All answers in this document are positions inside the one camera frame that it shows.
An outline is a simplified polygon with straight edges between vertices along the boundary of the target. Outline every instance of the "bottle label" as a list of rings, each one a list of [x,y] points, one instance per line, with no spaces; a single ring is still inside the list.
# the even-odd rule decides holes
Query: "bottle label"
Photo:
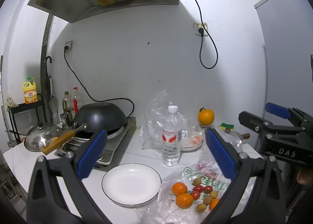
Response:
[[[165,130],[165,129],[163,130],[162,139],[165,142],[177,143],[178,141],[180,141],[181,138],[182,138],[182,131],[181,130],[178,133],[172,132],[172,131],[168,131],[168,130]]]

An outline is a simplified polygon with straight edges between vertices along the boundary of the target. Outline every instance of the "food on plate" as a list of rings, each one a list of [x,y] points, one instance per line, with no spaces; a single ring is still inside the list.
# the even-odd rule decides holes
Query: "food on plate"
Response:
[[[192,190],[193,191],[199,191],[201,193],[201,192],[203,192],[203,187],[201,185],[197,185]]]
[[[192,184],[193,185],[200,185],[201,184],[201,179],[200,178],[196,178],[196,179],[194,179],[193,181],[192,181]]]
[[[213,191],[213,187],[211,185],[207,185],[204,187],[203,192],[205,194],[210,194]]]
[[[207,208],[207,205],[205,205],[205,204],[199,204],[199,205],[197,205],[197,207],[196,207],[196,212],[204,212],[206,208]]]
[[[188,208],[193,204],[193,197],[188,194],[180,194],[176,197],[176,205],[180,208]]]
[[[182,182],[177,182],[173,185],[172,192],[176,196],[187,193],[187,186]]]
[[[203,199],[203,203],[204,203],[205,205],[209,205],[209,204],[211,204],[212,200],[213,200],[213,198],[212,198],[211,196],[207,196],[207,197],[205,197],[205,198]]]
[[[216,198],[214,200],[212,200],[211,204],[210,204],[210,210],[212,211],[215,206],[218,204],[218,202],[220,201],[220,198]]]
[[[214,113],[210,109],[201,108],[198,120],[203,125],[210,125],[214,121]]]
[[[193,191],[190,193],[190,195],[193,197],[193,200],[197,200],[200,197],[199,191]]]
[[[217,198],[217,197],[219,196],[219,193],[218,193],[217,191],[212,191],[212,192],[210,193],[210,196],[211,196],[213,199],[215,199],[215,198]]]

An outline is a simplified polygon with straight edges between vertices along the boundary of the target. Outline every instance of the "water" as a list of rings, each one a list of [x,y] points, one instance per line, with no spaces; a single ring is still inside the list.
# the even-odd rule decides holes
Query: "water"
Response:
[[[177,113],[177,106],[169,106],[169,115],[163,125],[163,151],[162,160],[166,166],[175,166],[180,157],[180,140],[183,123]]]

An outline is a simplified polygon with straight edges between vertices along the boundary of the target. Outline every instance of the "domed metal lid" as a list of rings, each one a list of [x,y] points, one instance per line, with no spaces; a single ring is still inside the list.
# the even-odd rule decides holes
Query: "domed metal lid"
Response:
[[[33,127],[26,135],[24,146],[32,152],[40,152],[40,149],[47,146],[52,138],[59,137],[62,129],[50,123],[38,123],[37,127]]]

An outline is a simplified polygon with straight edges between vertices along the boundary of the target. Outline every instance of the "orange fruit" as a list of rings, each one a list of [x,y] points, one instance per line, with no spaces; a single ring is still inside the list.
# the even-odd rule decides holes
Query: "orange fruit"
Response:
[[[211,204],[210,204],[210,210],[212,211],[215,206],[218,204],[218,202],[220,201],[220,198],[216,198],[214,200],[212,200]]]
[[[176,205],[180,208],[188,208],[193,204],[193,197],[188,194],[180,194],[176,197]]]
[[[187,193],[187,186],[182,182],[174,183],[172,187],[174,195],[178,196],[183,193]]]
[[[210,125],[214,121],[214,113],[210,109],[203,109],[198,114],[198,121],[203,125]]]

